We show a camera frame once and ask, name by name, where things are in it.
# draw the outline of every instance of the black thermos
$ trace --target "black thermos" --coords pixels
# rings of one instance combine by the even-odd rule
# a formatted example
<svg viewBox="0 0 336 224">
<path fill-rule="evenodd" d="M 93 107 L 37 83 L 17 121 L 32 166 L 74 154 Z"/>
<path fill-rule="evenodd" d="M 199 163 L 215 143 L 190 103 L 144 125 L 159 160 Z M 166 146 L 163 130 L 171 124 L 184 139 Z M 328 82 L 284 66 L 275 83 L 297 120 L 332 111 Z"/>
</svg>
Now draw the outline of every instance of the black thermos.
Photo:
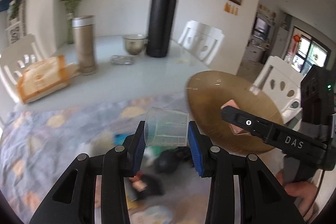
<svg viewBox="0 0 336 224">
<path fill-rule="evenodd" d="M 168 53 L 176 0 L 152 0 L 146 53 L 165 57 Z"/>
</svg>

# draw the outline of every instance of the silver thermos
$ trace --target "silver thermos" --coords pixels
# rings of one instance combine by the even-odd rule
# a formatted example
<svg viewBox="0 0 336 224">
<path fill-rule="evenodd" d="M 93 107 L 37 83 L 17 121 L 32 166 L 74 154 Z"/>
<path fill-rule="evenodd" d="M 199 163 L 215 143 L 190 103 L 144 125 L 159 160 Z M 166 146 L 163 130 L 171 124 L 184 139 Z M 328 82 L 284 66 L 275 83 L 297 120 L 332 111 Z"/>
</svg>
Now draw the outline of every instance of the silver thermos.
<svg viewBox="0 0 336 224">
<path fill-rule="evenodd" d="M 83 75 L 97 71 L 94 42 L 94 16 L 75 17 L 72 20 L 73 40 L 76 44 L 77 58 Z"/>
</svg>

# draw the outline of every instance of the window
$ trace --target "window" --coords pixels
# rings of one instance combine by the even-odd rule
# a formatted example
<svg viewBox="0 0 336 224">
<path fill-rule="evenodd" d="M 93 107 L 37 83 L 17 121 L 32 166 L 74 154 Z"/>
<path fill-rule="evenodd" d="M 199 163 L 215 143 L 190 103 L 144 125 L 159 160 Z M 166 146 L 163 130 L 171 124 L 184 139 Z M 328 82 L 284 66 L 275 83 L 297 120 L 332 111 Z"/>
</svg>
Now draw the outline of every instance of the window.
<svg viewBox="0 0 336 224">
<path fill-rule="evenodd" d="M 269 29 L 270 29 L 270 25 L 268 25 L 266 21 L 262 20 L 261 18 L 256 17 L 254 26 L 253 26 L 252 35 L 262 40 L 266 40 Z"/>
<path fill-rule="evenodd" d="M 330 50 L 317 39 L 295 27 L 285 60 L 306 75 L 313 65 L 324 67 L 329 54 Z"/>
</svg>

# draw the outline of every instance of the packaged bread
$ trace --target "packaged bread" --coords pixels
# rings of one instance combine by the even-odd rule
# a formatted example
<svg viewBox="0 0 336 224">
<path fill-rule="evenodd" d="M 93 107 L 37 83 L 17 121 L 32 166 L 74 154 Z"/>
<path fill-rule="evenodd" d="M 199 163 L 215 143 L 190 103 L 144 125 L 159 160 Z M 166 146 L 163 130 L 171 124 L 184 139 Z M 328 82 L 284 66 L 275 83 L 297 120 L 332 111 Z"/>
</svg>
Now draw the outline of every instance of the packaged bread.
<svg viewBox="0 0 336 224">
<path fill-rule="evenodd" d="M 23 104 L 33 102 L 66 87 L 70 78 L 78 74 L 78 66 L 66 66 L 63 55 L 51 57 L 24 70 L 16 86 L 17 93 Z"/>
</svg>

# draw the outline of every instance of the sliding glass door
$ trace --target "sliding glass door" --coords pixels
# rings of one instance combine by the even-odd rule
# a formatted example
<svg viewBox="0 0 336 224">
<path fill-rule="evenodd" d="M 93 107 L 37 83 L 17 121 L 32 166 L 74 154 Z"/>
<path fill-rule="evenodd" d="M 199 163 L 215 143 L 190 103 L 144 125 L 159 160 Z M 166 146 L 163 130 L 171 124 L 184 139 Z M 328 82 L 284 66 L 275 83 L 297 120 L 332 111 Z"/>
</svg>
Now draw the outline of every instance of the sliding glass door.
<svg viewBox="0 0 336 224">
<path fill-rule="evenodd" d="M 295 27 L 285 61 L 306 75 L 313 65 L 325 67 L 329 54 L 330 50 L 317 39 Z"/>
<path fill-rule="evenodd" d="M 313 65 L 324 67 L 327 56 L 328 51 L 313 41 L 301 73 L 306 75 Z"/>
</svg>

